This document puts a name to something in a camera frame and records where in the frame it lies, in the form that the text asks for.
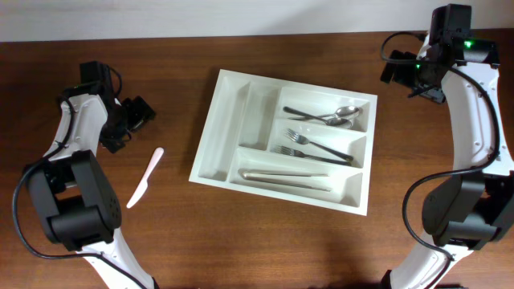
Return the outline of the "steel fork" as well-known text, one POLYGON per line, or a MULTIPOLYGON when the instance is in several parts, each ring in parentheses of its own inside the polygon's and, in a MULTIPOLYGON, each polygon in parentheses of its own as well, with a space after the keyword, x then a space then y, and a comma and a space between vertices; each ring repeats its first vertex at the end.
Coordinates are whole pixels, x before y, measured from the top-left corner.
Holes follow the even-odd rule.
POLYGON ((311 159, 314 161, 322 161, 322 162, 326 162, 326 163, 330 163, 330 164, 334 164, 334 165, 345 165, 345 166, 351 165, 351 163, 349 161, 339 161, 339 160, 333 160, 333 159, 329 159, 329 158, 325 158, 325 157, 317 157, 317 156, 303 153, 300 150, 291 149, 289 147, 285 147, 282 145, 273 147, 271 149, 271 151, 273 153, 279 153, 279 154, 283 154, 283 155, 290 156, 290 157, 306 158, 306 159, 311 159))
POLYGON ((290 128, 288 128, 285 131, 284 135, 288 139, 294 141, 297 144, 300 144, 300 145, 314 145, 317 148, 323 149, 324 151, 326 151, 328 153, 331 153, 332 155, 337 156, 337 157, 339 157, 341 159, 344 159, 346 161, 353 161, 354 160, 353 156, 351 156, 349 154, 346 154, 346 153, 342 153, 342 152, 336 151, 335 149, 331 149, 331 148, 326 147, 326 146, 324 146, 322 144, 318 144, 318 143, 316 143, 314 141, 311 141, 306 136, 303 136, 303 135, 299 134, 298 132, 296 132, 296 131, 294 131, 294 130, 292 130, 290 128))

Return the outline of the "pink plastic knife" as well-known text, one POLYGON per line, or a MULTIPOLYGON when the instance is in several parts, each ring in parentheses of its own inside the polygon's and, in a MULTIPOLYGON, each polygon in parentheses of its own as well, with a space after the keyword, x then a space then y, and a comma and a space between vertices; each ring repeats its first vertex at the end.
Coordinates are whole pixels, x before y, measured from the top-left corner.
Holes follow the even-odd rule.
POLYGON ((144 194, 149 186, 149 183, 148 183, 149 177, 151 176, 151 174, 157 167, 163 154, 164 154, 164 149, 161 147, 158 147, 154 150, 153 155, 150 158, 148 166, 147 166, 145 172, 143 173, 143 176, 142 176, 140 182, 138 183, 133 195, 131 196, 131 198, 129 199, 129 201, 126 205, 127 209, 133 208, 140 201, 140 199, 144 196, 144 194))

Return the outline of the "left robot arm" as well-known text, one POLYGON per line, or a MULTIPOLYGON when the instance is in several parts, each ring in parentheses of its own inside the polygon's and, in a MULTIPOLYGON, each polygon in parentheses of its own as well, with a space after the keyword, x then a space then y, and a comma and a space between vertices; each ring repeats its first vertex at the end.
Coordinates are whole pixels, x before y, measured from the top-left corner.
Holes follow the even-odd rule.
POLYGON ((109 288, 155 288, 157 281, 141 267, 121 232, 122 209, 96 152, 116 153, 156 116, 140 96, 120 100, 120 73, 109 65, 80 64, 80 83, 58 97, 61 119, 48 151, 28 165, 12 201, 14 228, 22 236, 18 197, 27 188, 47 239, 66 254, 44 254, 22 238, 36 257, 82 258, 109 288))

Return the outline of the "large steel spoon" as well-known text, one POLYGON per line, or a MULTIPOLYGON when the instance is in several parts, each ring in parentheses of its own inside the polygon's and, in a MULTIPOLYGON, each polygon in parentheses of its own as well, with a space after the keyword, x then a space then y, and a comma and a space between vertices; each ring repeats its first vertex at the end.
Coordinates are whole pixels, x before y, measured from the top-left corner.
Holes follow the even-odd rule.
POLYGON ((318 115, 320 118, 327 118, 327 117, 342 117, 345 119, 352 119, 354 117, 357 117, 361 112, 361 109, 357 106, 344 106, 338 108, 334 113, 329 114, 323 114, 318 115))
POLYGON ((350 129, 353 126, 353 122, 351 120, 347 120, 342 117, 327 117, 327 118, 320 118, 318 116, 314 116, 299 110, 296 110, 294 108, 290 108, 288 106, 283 107, 283 111, 296 115, 296 116, 302 116, 307 119, 311 120, 318 120, 326 124, 327 126, 331 127, 338 127, 338 128, 347 128, 350 129))

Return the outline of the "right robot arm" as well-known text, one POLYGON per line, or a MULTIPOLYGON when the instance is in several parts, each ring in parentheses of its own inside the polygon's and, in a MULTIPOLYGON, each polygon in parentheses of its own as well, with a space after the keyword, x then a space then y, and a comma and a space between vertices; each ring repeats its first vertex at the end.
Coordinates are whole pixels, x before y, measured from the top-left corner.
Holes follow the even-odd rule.
MULTIPOLYGON (((424 231, 385 288, 433 288, 462 258, 513 224, 513 161, 496 87, 496 45, 471 35, 471 7, 433 11, 416 54, 392 51, 396 82, 451 114, 454 160, 422 208, 424 231)), ((220 71, 192 182, 366 214, 377 97, 220 71)))

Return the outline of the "steel serrated tongs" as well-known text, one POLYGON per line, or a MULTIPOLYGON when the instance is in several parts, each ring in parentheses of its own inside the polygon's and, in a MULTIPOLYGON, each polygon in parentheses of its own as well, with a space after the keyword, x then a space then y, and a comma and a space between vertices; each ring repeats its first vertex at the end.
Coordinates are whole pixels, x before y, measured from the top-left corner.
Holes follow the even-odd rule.
POLYGON ((262 183, 285 185, 302 189, 313 189, 330 192, 331 189, 319 185, 314 185, 311 180, 317 177, 328 177, 323 173, 302 173, 288 171, 273 171, 259 169, 240 169, 238 174, 247 181, 257 181, 262 183))

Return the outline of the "white cutlery tray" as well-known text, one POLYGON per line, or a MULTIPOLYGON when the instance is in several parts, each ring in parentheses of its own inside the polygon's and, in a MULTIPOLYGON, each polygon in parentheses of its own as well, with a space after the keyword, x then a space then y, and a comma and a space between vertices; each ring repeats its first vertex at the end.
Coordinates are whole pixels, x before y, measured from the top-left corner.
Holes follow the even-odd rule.
POLYGON ((377 96, 221 70, 190 172, 191 182, 253 193, 311 206, 366 215, 369 202, 377 96), (327 126, 283 111, 288 106, 318 116, 344 106, 361 109, 350 129, 327 126), (273 153, 282 145, 303 153, 345 161, 284 133, 290 128, 309 140, 354 157, 350 166, 273 153), (244 180, 240 169, 323 173, 314 185, 330 192, 244 180))

